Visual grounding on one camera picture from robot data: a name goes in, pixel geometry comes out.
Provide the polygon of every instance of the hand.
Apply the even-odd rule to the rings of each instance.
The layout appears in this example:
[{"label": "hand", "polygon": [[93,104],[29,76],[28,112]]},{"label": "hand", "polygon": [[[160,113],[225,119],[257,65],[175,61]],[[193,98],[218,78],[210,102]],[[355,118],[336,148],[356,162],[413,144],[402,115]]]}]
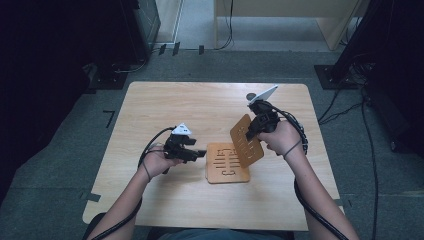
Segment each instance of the hand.
[{"label": "hand", "polygon": [[[278,122],[274,132],[258,134],[258,139],[266,142],[268,149],[284,155],[299,142],[300,136],[296,129],[287,120],[284,120]],[[302,144],[298,144],[292,151],[297,149],[303,152]]]},{"label": "hand", "polygon": [[[151,178],[154,178],[163,173],[166,169],[177,166],[183,162],[181,159],[166,159],[165,154],[163,153],[163,146],[153,147],[149,151],[150,153],[148,153],[144,158],[144,164]],[[145,170],[146,169],[143,165],[140,165],[138,168],[138,171]]]}]

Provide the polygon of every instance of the wooden table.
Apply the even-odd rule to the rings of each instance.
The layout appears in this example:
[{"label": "wooden table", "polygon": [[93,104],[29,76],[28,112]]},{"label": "wooden table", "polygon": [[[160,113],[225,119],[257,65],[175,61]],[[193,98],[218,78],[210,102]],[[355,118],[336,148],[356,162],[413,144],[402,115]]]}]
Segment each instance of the wooden table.
[{"label": "wooden table", "polygon": [[[134,82],[130,85],[88,201],[86,223],[106,212],[130,178],[146,144],[162,129],[184,122],[197,143],[231,142],[230,129],[245,114],[247,93],[272,84]],[[305,127],[308,159],[334,199],[339,199],[308,89],[281,84],[268,99],[292,113]],[[170,132],[158,141],[164,143]],[[294,190],[294,175],[282,157],[265,149],[250,168],[248,183],[209,184],[205,158],[171,168],[152,180],[144,192],[137,225],[263,230],[307,230],[304,211]]]},{"label": "wooden table", "polygon": [[330,50],[339,45],[352,17],[363,15],[369,0],[214,0],[215,47],[218,47],[218,17],[313,17]]}]

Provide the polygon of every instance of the gray carpet floor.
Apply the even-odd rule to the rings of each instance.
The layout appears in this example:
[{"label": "gray carpet floor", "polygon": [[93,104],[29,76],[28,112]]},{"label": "gray carpet floor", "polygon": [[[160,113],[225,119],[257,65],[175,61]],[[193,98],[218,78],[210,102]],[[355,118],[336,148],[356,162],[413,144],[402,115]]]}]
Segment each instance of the gray carpet floor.
[{"label": "gray carpet floor", "polygon": [[[84,94],[51,143],[16,173],[0,210],[0,239],[81,239],[83,211],[128,85],[133,81],[303,83],[316,115],[329,106],[333,90],[322,90],[313,66],[334,64],[336,52],[232,52],[180,50],[157,52],[142,69],[128,75],[123,90]],[[331,113],[361,102],[358,89],[342,90]],[[110,114],[116,111],[107,127]],[[365,107],[379,179],[377,239],[424,239],[424,160],[394,153],[378,114]],[[361,108],[321,126],[347,217],[361,239],[373,230],[374,176],[371,148]],[[144,239],[148,227],[137,227]],[[296,239],[309,239],[296,232]]]}]

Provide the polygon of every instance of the bracelet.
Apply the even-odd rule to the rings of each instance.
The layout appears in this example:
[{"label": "bracelet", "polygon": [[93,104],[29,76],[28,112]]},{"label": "bracelet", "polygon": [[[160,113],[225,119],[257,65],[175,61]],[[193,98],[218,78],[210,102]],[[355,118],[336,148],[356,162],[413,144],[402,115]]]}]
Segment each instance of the bracelet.
[{"label": "bracelet", "polygon": [[143,159],[142,164],[143,164],[144,169],[146,170],[147,176],[149,177],[149,182],[152,181],[152,178],[150,177],[149,171],[147,171],[146,164],[144,164],[144,159]]},{"label": "bracelet", "polygon": [[299,140],[299,142],[297,142],[293,147],[291,147],[284,155],[283,155],[283,158],[284,158],[284,160],[286,160],[286,156],[287,156],[287,154],[289,154],[290,153],[290,151],[291,150],[293,150],[297,145],[299,145],[299,143],[301,143],[302,142],[302,139],[300,139]]}]

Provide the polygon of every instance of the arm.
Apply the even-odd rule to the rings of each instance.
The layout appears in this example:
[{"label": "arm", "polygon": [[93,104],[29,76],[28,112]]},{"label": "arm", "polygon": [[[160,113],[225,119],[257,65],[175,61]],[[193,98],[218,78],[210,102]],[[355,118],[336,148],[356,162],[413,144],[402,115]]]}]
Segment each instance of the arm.
[{"label": "arm", "polygon": [[[260,133],[258,138],[268,144],[268,149],[274,150],[280,155],[286,154],[300,139],[297,131],[287,121],[279,122],[276,130],[272,133]],[[349,220],[321,184],[309,164],[302,146],[298,145],[293,148],[286,155],[286,161],[296,177],[305,201],[347,238],[359,239]],[[306,210],[305,216],[313,239],[337,239]]]},{"label": "arm", "polygon": [[[162,147],[154,147],[152,150],[162,150]],[[148,174],[143,165],[140,165],[127,187],[112,205],[106,215],[89,235],[88,239],[96,237],[98,234],[114,226],[125,219],[137,206],[147,184],[149,176],[155,177],[166,169],[181,163],[177,159],[165,159],[163,152],[151,152],[144,159]],[[123,227],[109,235],[106,239],[131,239],[135,224],[135,217]]]}]

